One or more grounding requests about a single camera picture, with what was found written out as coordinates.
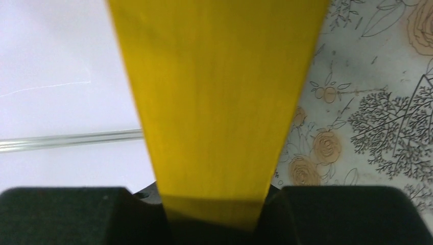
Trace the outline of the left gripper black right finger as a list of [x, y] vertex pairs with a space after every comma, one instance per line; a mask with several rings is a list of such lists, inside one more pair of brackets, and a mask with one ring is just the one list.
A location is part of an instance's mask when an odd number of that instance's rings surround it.
[[265, 204], [258, 244], [432, 244], [410, 199], [389, 186], [287, 186]]

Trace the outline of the orange picture frame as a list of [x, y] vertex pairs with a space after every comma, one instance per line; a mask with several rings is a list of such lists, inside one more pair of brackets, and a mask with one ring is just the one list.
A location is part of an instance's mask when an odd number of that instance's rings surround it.
[[109, 1], [170, 221], [253, 230], [329, 1]]

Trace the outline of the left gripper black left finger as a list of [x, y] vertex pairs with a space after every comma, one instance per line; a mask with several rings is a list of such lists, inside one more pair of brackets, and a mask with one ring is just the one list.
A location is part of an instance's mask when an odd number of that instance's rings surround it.
[[20, 187], [1, 194], [1, 244], [170, 243], [162, 206], [122, 187]]

